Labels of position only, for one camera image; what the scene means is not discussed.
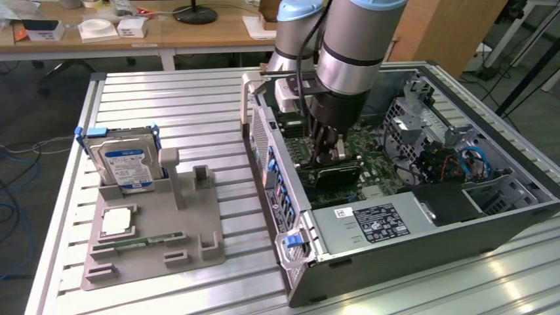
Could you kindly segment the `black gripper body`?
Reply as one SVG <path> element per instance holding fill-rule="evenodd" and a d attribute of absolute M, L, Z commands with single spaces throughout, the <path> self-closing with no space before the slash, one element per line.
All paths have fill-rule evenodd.
<path fill-rule="evenodd" d="M 366 99 L 368 92 L 354 95 L 316 94 L 309 106 L 312 121 L 336 130 L 348 130 L 360 117 Z"/>

